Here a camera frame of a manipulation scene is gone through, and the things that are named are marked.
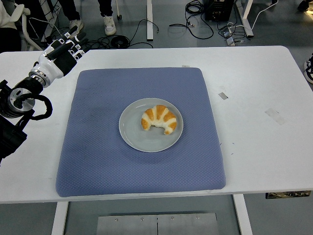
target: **croissant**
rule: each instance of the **croissant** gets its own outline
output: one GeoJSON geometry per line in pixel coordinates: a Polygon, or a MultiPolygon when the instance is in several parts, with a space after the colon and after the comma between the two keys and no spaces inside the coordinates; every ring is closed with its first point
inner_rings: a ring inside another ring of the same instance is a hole
{"type": "Polygon", "coordinates": [[[141,125],[145,131],[148,131],[150,126],[163,127],[164,134],[169,135],[175,130],[177,121],[176,116],[166,106],[156,105],[143,113],[141,125]]]}

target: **blue mat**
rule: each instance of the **blue mat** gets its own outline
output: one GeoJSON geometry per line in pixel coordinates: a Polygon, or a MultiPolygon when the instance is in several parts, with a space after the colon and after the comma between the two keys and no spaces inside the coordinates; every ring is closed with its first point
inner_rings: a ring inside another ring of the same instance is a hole
{"type": "Polygon", "coordinates": [[[63,143],[61,197],[221,189],[223,158],[202,72],[197,68],[86,70],[80,73],[63,143]],[[170,148],[141,152],[118,122],[136,100],[154,97],[180,111],[184,129],[170,148]]]}

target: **gray floor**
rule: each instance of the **gray floor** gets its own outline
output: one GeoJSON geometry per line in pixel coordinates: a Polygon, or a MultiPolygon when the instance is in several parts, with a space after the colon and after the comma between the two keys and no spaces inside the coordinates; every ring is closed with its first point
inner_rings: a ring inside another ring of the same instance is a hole
{"type": "MultiPolygon", "coordinates": [[[[84,32],[89,40],[104,37],[104,27],[96,0],[75,0],[77,10],[84,21],[84,32]]],[[[184,24],[184,9],[187,0],[153,0],[153,19],[159,27],[154,28],[154,40],[149,42],[154,48],[167,47],[225,47],[225,40],[218,35],[216,22],[208,22],[214,31],[212,38],[199,40],[183,28],[169,27],[170,24],[184,24]]],[[[269,0],[255,0],[249,14],[252,25],[258,12],[267,7],[269,0]]],[[[297,11],[301,0],[280,0],[278,4],[260,14],[253,29],[251,40],[242,39],[238,47],[282,45],[287,47],[294,57],[299,69],[303,71],[304,62],[313,53],[313,16],[297,11]]],[[[115,2],[113,1],[116,19],[115,2]]],[[[120,0],[119,10],[122,20],[115,20],[117,33],[133,37],[141,19],[146,18],[145,0],[120,0]]],[[[192,18],[196,26],[192,28],[195,35],[208,37],[212,33],[199,17],[192,18]]],[[[236,22],[234,11],[230,22],[236,22]]],[[[68,20],[61,12],[59,28],[67,27],[68,20]]],[[[142,22],[132,43],[146,42],[146,23],[142,22]]],[[[150,48],[147,44],[138,44],[130,49],[150,48]]],[[[264,194],[245,195],[252,230],[255,235],[284,234],[312,235],[313,209],[312,196],[309,198],[271,199],[264,194]]],[[[55,203],[10,204],[0,205],[1,235],[44,235],[51,234],[55,203]]],[[[109,214],[149,214],[172,212],[215,212],[222,235],[239,234],[235,224],[235,213],[231,196],[136,199],[103,202],[70,203],[66,231],[71,234],[94,235],[97,217],[109,214]]]]}

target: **white plate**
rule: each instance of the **white plate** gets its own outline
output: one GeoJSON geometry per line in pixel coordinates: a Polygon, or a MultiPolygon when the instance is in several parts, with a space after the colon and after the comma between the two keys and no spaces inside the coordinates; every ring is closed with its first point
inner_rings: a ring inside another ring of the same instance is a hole
{"type": "Polygon", "coordinates": [[[183,129],[182,116],[170,102],[158,98],[145,98],[130,104],[119,119],[119,132],[123,140],[134,149],[142,152],[159,152],[171,147],[180,138],[183,129]],[[163,128],[150,127],[143,130],[141,117],[143,113],[157,104],[165,105],[175,116],[177,126],[173,133],[164,134],[163,128]]]}

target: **white sneaker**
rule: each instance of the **white sneaker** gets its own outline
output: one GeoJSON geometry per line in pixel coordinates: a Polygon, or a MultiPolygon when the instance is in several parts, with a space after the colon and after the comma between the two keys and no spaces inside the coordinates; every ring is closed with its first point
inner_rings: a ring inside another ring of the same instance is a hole
{"type": "Polygon", "coordinates": [[[311,58],[304,63],[304,73],[303,74],[304,74],[305,79],[308,82],[313,83],[313,54],[312,54],[311,58]]]}
{"type": "Polygon", "coordinates": [[[74,26],[77,26],[77,30],[71,34],[69,38],[75,37],[77,34],[79,34],[80,30],[84,27],[84,23],[82,20],[73,20],[69,22],[69,28],[73,28],[74,26]]]}
{"type": "Polygon", "coordinates": [[[116,33],[116,27],[112,16],[103,17],[105,33],[107,36],[114,35],[116,33]]]}

